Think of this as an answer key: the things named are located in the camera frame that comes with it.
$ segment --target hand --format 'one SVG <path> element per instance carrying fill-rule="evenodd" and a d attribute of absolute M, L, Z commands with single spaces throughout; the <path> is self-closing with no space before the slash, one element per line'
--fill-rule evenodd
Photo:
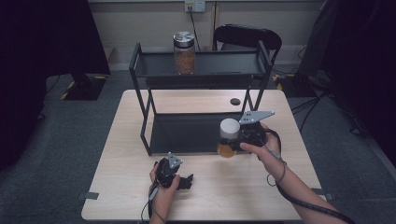
<path fill-rule="evenodd" d="M 153 185 L 154 181 L 156 181 L 155 174 L 157 172 L 158 166 L 159 163 L 156 163 L 152 168 L 151 172 L 149 173 L 149 177 Z M 161 184 L 158 185 L 158 193 L 154 197 L 154 200 L 152 202 L 153 213 L 150 219 L 150 223 L 163 223 L 163 220 L 167 219 L 172 202 L 175 198 L 175 193 L 179 182 L 180 175 L 176 175 L 169 189 L 164 188 Z"/>
<path fill-rule="evenodd" d="M 267 125 L 262 123 L 264 129 L 269 129 Z M 256 147 L 251 144 L 241 143 L 240 147 L 245 151 L 256 154 L 260 161 L 264 164 L 265 170 L 270 173 L 276 180 L 281 178 L 283 175 L 283 162 L 271 154 L 268 148 L 272 149 L 276 154 L 280 155 L 279 144 L 277 138 L 271 134 L 267 133 L 267 144 L 263 147 Z"/>

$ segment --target black cloth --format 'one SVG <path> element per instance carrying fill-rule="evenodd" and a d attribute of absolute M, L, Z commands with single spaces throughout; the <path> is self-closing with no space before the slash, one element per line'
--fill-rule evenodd
<path fill-rule="evenodd" d="M 341 0 L 326 1 L 312 28 L 298 73 L 316 77 L 326 51 Z"/>
<path fill-rule="evenodd" d="M 0 32 L 2 168 L 21 155 L 48 77 L 110 72 L 87 0 L 2 1 Z"/>
<path fill-rule="evenodd" d="M 392 0 L 345 1 L 322 67 L 396 166 L 395 7 Z"/>

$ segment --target chair backrest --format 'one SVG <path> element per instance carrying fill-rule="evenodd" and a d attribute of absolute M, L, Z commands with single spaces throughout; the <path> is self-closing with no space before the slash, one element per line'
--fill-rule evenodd
<path fill-rule="evenodd" d="M 218 49 L 218 41 L 243 47 L 257 48 L 259 40 L 267 50 L 271 50 L 271 63 L 274 64 L 276 55 L 282 46 L 282 39 L 274 31 L 238 24 L 221 25 L 213 34 L 213 50 Z"/>

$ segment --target person's right hand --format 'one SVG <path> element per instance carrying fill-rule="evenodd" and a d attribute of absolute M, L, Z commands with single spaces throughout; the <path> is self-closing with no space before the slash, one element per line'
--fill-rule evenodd
<path fill-rule="evenodd" d="M 264 129 L 269 129 L 268 126 L 263 123 L 262 127 Z M 283 161 L 275 157 L 267 148 L 271 148 L 275 153 L 280 155 L 279 144 L 277 142 L 277 138 L 273 134 L 267 133 L 267 144 L 263 147 L 256 147 L 247 143 L 241 143 L 240 147 L 245 151 L 256 154 L 264 164 L 265 170 L 267 170 L 275 180 L 279 180 L 281 178 L 284 170 Z"/>

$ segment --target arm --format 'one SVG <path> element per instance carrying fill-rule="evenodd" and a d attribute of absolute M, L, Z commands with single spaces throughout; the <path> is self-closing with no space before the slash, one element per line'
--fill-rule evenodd
<path fill-rule="evenodd" d="M 154 165 L 149 176 L 151 178 L 151 182 L 154 184 L 155 181 L 155 173 L 158 169 L 158 163 Z M 158 193 L 154 197 L 152 201 L 152 216 L 149 220 L 150 224 L 163 224 L 164 221 L 168 218 L 169 210 L 171 208 L 172 202 L 175 198 L 175 193 L 177 190 L 178 183 L 180 182 L 180 175 L 176 175 L 173 179 L 172 185 L 169 189 L 164 188 L 163 186 L 158 185 Z"/>
<path fill-rule="evenodd" d="M 271 133 L 267 134 L 268 141 L 264 147 L 256 147 L 250 144 L 242 143 L 240 147 L 246 151 L 252 152 L 259 156 L 261 162 L 264 164 L 265 169 L 271 174 L 278 185 L 285 190 L 289 196 L 304 201 L 306 203 L 312 203 L 321 207 L 332 209 L 337 211 L 331 204 L 320 198 L 311 188 L 309 188 L 288 166 L 284 166 L 283 162 L 276 158 L 270 153 L 266 147 L 271 148 L 277 154 L 280 155 L 279 145 L 277 139 Z M 331 217 L 329 215 L 316 212 L 307 208 L 303 208 L 298 205 L 293 205 L 299 216 L 302 218 L 304 223 L 345 223 L 344 221 Z"/>

